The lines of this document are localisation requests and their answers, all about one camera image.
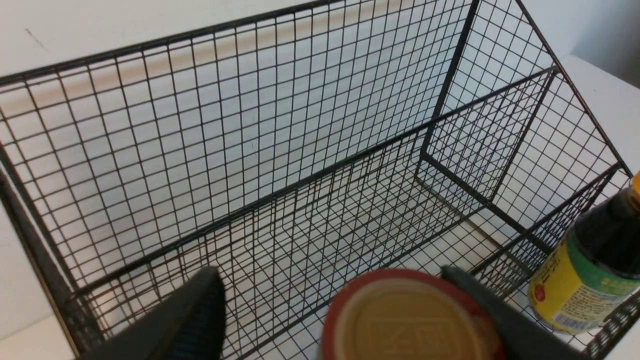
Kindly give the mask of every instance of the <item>bottle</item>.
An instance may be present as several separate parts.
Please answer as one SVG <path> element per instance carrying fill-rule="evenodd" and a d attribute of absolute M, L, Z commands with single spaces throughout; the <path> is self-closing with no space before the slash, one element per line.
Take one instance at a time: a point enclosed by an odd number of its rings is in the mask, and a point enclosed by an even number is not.
<path fill-rule="evenodd" d="M 534 274 L 528 298 L 547 326 L 579 334 L 601 325 L 640 286 L 640 173 L 582 214 Z"/>

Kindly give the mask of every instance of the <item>canned food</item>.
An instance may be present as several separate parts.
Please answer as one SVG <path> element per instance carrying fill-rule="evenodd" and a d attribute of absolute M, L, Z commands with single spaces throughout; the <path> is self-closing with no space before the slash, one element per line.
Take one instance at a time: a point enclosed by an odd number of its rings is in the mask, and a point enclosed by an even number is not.
<path fill-rule="evenodd" d="M 383 269 L 350 281 L 327 313 L 324 360 L 504 359 L 491 318 L 435 276 Z"/>

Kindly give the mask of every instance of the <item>metal wire mesh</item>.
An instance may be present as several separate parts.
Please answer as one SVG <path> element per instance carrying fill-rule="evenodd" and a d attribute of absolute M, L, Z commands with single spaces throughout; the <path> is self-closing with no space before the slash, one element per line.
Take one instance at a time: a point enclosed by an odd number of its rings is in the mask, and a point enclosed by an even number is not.
<path fill-rule="evenodd" d="M 0 143 L 80 350 L 205 265 L 233 284 L 226 357 L 314 358 L 332 296 L 381 266 L 454 264 L 527 313 L 628 179 L 519 0 L 318 1 L 10 76 Z M 601 358 L 636 316 L 566 340 Z"/>

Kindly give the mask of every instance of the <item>can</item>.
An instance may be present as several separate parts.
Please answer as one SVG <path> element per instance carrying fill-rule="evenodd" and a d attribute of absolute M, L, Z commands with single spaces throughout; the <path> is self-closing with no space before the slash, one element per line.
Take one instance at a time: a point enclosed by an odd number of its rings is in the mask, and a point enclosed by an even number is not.
<path fill-rule="evenodd" d="M 527 296 L 542 324 L 580 334 L 600 326 L 638 286 L 639 279 L 622 278 L 590 261 L 571 226 L 534 274 Z"/>
<path fill-rule="evenodd" d="M 383 269 L 335 296 L 319 349 L 324 360 L 504 359 L 491 318 L 435 276 Z"/>

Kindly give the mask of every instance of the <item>yellow label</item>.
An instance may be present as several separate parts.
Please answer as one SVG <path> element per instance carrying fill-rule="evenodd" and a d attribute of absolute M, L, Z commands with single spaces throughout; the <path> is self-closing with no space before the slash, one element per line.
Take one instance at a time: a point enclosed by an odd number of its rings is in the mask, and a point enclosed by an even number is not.
<path fill-rule="evenodd" d="M 553 328 L 578 334 L 598 327 L 639 284 L 589 262 L 579 253 L 570 230 L 534 274 L 528 297 L 542 320 Z"/>

